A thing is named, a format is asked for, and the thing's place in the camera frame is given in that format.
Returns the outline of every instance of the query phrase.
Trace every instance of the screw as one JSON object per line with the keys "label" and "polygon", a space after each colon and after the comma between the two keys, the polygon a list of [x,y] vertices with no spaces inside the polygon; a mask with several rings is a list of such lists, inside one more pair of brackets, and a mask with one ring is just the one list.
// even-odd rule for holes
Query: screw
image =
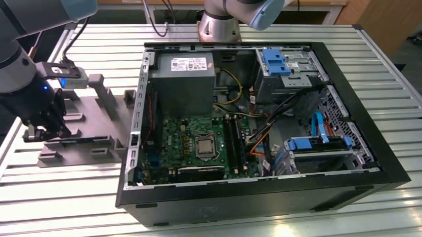
{"label": "screw", "polygon": [[22,60],[22,64],[23,64],[25,66],[29,66],[29,65],[30,65],[29,59],[25,58],[25,59]]}

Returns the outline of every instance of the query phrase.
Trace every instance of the wooden cabinet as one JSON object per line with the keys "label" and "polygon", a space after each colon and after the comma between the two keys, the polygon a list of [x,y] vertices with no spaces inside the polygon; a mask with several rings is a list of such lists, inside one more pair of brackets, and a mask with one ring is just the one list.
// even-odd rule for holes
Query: wooden cabinet
{"label": "wooden cabinet", "polygon": [[337,24],[360,24],[392,56],[422,23],[422,0],[351,0]]}

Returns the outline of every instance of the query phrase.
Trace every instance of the yellow cable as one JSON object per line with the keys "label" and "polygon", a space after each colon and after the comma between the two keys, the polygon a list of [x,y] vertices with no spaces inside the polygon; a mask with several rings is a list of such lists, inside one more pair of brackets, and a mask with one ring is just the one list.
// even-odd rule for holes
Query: yellow cable
{"label": "yellow cable", "polygon": [[229,104],[237,102],[241,99],[241,97],[242,97],[242,84],[240,82],[240,79],[236,77],[236,75],[233,75],[233,73],[230,71],[228,71],[225,68],[222,68],[221,70],[224,72],[228,72],[228,74],[236,79],[236,81],[237,81],[237,83],[240,85],[240,95],[238,95],[238,97],[234,100],[228,101],[228,102],[222,102],[222,103],[214,103],[216,105],[229,105]]}

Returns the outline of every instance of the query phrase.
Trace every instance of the blue led light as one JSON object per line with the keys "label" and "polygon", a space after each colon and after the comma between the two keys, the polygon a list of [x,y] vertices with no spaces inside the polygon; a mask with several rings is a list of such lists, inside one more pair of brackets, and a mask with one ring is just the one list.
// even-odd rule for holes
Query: blue led light
{"label": "blue led light", "polygon": [[66,88],[66,78],[61,78],[61,85],[62,85],[62,88]]}

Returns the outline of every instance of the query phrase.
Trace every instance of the cpu socket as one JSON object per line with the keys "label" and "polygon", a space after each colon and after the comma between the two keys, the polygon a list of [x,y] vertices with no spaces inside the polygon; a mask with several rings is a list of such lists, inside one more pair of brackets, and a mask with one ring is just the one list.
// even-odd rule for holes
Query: cpu socket
{"label": "cpu socket", "polygon": [[213,133],[196,135],[197,158],[210,161],[216,158],[216,136]]}

